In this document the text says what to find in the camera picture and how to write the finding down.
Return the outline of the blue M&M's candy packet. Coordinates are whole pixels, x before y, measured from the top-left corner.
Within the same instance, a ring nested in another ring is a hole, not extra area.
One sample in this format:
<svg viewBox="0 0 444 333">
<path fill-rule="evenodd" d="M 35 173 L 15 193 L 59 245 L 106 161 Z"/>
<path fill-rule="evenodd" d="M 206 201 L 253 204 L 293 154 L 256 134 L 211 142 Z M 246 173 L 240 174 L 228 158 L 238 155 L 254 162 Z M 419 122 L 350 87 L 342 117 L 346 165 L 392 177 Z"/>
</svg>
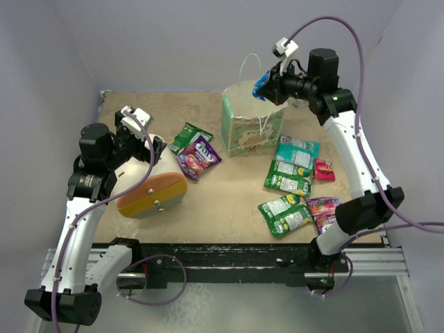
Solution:
<svg viewBox="0 0 444 333">
<path fill-rule="evenodd" d="M 270 78 L 270 71 L 267 71 L 255 84 L 253 87 L 253 96 L 256 99 L 265 101 L 266 97 L 264 96 L 263 92 L 260 92 L 260 89 L 264 88 L 266 84 L 268 83 Z"/>
</svg>

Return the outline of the green paper gift bag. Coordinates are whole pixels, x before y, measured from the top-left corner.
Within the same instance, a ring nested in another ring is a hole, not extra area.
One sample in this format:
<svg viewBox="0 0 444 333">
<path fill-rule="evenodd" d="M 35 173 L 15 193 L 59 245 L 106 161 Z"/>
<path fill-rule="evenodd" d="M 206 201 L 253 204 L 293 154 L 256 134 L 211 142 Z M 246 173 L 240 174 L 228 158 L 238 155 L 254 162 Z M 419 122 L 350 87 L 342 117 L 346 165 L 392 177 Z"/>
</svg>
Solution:
<svg viewBox="0 0 444 333">
<path fill-rule="evenodd" d="M 236 83 L 222 93 L 221 139 L 230 157 L 276 145 L 289 106 L 255 98 L 256 81 L 244 80 L 243 69 Z"/>
</svg>

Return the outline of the teal snack packet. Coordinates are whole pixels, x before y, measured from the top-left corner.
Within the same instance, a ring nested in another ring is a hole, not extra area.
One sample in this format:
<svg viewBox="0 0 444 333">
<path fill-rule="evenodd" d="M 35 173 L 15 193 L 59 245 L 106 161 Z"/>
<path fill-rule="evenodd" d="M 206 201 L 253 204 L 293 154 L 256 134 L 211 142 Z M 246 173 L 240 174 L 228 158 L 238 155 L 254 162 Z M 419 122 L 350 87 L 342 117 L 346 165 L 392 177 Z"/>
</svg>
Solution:
<svg viewBox="0 0 444 333">
<path fill-rule="evenodd" d="M 281 134 L 275 159 L 313 171 L 315 159 L 319 156 L 319 149 L 318 142 L 305 141 Z"/>
</svg>

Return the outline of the red candy packet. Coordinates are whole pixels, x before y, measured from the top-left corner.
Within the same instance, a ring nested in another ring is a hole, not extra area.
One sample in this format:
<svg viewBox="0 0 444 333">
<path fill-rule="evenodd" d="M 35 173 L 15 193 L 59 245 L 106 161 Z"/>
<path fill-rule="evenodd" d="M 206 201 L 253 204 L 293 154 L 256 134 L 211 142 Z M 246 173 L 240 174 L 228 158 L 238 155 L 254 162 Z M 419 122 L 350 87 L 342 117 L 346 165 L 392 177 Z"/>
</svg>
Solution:
<svg viewBox="0 0 444 333">
<path fill-rule="evenodd" d="M 314 177 L 317 180 L 334 182 L 336 176 L 330 162 L 316 158 L 314 165 Z"/>
</svg>

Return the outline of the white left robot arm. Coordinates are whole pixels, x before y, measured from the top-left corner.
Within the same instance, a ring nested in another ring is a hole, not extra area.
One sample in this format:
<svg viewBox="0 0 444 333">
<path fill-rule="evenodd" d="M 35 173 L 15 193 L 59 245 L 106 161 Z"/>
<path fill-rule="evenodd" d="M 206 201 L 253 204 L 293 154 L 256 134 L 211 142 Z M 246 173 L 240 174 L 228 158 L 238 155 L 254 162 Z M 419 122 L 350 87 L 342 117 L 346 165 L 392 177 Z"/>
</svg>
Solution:
<svg viewBox="0 0 444 333">
<path fill-rule="evenodd" d="M 152 121 L 141 108 L 126 106 L 114 116 L 115 132 L 104 123 L 91 123 L 80 132 L 80 153 L 74 160 L 68 180 L 65 222 L 41 285 L 26 292 L 24 304 L 44 321 L 51 321 L 59 332 L 63 323 L 76 328 L 90 326 L 101 307 L 101 291 L 125 269 L 135 272 L 142 266 L 137 241 L 123 241 L 112 246 L 87 272 L 87 262 L 97 226 L 106 206 L 143 184 L 157 164 L 166 143 L 148 134 Z M 119 193 L 116 171 L 130 159 L 145 162 L 148 169 L 133 185 Z"/>
</svg>

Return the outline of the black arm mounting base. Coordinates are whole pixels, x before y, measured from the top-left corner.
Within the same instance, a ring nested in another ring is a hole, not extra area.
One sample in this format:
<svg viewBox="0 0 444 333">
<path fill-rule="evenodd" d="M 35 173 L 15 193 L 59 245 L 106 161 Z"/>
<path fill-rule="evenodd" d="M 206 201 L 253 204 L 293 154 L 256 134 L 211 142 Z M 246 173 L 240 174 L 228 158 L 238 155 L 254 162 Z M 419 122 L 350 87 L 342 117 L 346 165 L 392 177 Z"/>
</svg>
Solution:
<svg viewBox="0 0 444 333">
<path fill-rule="evenodd" d="M 284 284 L 332 289 L 334 274 L 347 273 L 344 255 L 322 257 L 310 244 L 163 244 L 141 243 L 121 279 L 146 281 L 149 289 L 169 283 Z"/>
</svg>

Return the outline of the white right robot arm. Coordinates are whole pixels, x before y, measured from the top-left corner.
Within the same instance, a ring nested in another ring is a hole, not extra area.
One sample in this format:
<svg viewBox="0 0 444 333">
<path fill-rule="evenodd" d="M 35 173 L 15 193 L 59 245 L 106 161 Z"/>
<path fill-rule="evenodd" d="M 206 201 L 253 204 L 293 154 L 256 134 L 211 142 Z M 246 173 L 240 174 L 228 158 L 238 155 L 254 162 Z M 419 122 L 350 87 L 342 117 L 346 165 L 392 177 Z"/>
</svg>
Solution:
<svg viewBox="0 0 444 333">
<path fill-rule="evenodd" d="M 309 265 L 325 271 L 339 257 L 344 244 L 361 231 L 374 231 L 392 216 L 390 206 L 404 200 L 401 187 L 392 187 L 375 162 L 357 118 L 357 102 L 348 89 L 339 87 L 339 57 L 332 49 L 313 49 L 307 71 L 299 66 L 294 51 L 276 47 L 278 63 L 255 84 L 254 97 L 282 105 L 293 97 L 307 101 L 334 142 L 345 167 L 350 186 L 350 201 L 335 209 L 336 221 L 312 240 Z"/>
</svg>

